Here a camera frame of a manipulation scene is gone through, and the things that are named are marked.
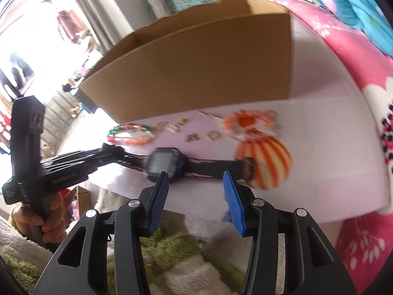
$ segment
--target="striped shell-shaped object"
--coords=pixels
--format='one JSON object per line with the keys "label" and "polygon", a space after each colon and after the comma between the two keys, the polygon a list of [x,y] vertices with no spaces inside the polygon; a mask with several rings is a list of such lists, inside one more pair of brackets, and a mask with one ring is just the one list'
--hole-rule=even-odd
{"label": "striped shell-shaped object", "polygon": [[285,182],[292,168],[292,157],[276,138],[268,137],[260,142],[239,142],[235,159],[255,159],[254,178],[247,182],[252,188],[278,187]]}

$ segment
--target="jewelry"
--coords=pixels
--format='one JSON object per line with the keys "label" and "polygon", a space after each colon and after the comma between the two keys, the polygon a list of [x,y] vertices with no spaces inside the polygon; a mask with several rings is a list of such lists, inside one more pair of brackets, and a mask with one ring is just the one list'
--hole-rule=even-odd
{"label": "jewelry", "polygon": [[177,125],[175,125],[175,124],[169,124],[167,126],[167,129],[169,131],[171,131],[172,133],[179,133],[180,132],[180,128]]}
{"label": "jewelry", "polygon": [[164,127],[168,122],[158,122],[155,127],[153,127],[153,132],[164,132]]}
{"label": "jewelry", "polygon": [[190,141],[196,141],[199,140],[199,135],[197,133],[193,133],[193,134],[188,134],[185,137],[185,141],[186,142],[190,142]]}
{"label": "jewelry", "polygon": [[223,127],[227,135],[238,141],[258,142],[265,140],[267,135],[255,127],[249,127],[260,119],[265,128],[272,129],[276,118],[277,113],[271,110],[239,110],[224,118]]}
{"label": "jewelry", "polygon": [[[131,132],[141,131],[145,133],[145,135],[142,135],[139,138],[130,138],[126,136],[118,137],[116,136],[116,134],[119,131],[131,131]],[[108,142],[118,145],[145,145],[151,142],[153,139],[154,139],[154,134],[150,126],[135,124],[135,123],[119,124],[114,128],[112,128],[112,130],[109,131],[109,134],[107,136]]]}
{"label": "jewelry", "polygon": [[188,119],[178,119],[177,121],[177,126],[183,126],[184,124],[186,124],[188,121]]}
{"label": "jewelry", "polygon": [[215,115],[215,114],[213,114],[213,113],[211,113],[211,112],[205,112],[205,111],[202,111],[202,110],[200,110],[200,109],[197,109],[197,111],[198,111],[199,113],[201,113],[202,115],[209,116],[210,118],[222,119],[222,117],[220,117],[220,116],[218,116],[218,115]]}
{"label": "jewelry", "polygon": [[221,134],[217,131],[209,131],[206,133],[206,138],[208,140],[216,141],[221,137]]}

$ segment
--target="watch face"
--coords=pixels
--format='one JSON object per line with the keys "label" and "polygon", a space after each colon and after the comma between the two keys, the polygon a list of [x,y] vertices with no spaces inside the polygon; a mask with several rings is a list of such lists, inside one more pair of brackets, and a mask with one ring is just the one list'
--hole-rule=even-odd
{"label": "watch face", "polygon": [[147,174],[160,174],[162,171],[171,173],[174,164],[175,153],[173,150],[158,150],[152,153],[146,166]]}

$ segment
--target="hand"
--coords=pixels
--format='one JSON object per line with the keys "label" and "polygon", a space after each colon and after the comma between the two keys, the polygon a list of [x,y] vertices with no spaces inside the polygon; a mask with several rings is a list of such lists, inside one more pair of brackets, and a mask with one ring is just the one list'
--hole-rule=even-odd
{"label": "hand", "polygon": [[70,224],[70,217],[68,215],[68,207],[73,195],[67,194],[65,198],[58,192],[50,201],[50,216],[44,220],[34,213],[29,205],[21,205],[13,210],[13,218],[18,230],[24,236],[31,234],[30,225],[41,226],[42,240],[44,243],[61,243],[66,236],[66,228]]}

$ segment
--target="screw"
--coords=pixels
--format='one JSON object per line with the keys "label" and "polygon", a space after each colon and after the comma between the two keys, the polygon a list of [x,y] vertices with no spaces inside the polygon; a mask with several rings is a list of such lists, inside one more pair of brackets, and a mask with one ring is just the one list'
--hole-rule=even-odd
{"label": "screw", "polygon": [[252,204],[254,204],[255,206],[261,207],[265,205],[265,201],[262,199],[255,199],[252,201]]}
{"label": "screw", "polygon": [[128,202],[129,207],[137,207],[139,204],[141,204],[141,202],[139,202],[138,200],[131,200]]}
{"label": "screw", "polygon": [[88,210],[88,211],[86,211],[86,216],[88,218],[93,218],[96,214],[97,214],[96,210]]}
{"label": "screw", "polygon": [[307,211],[303,208],[300,208],[296,211],[296,214],[298,214],[301,217],[305,217],[307,215]]}

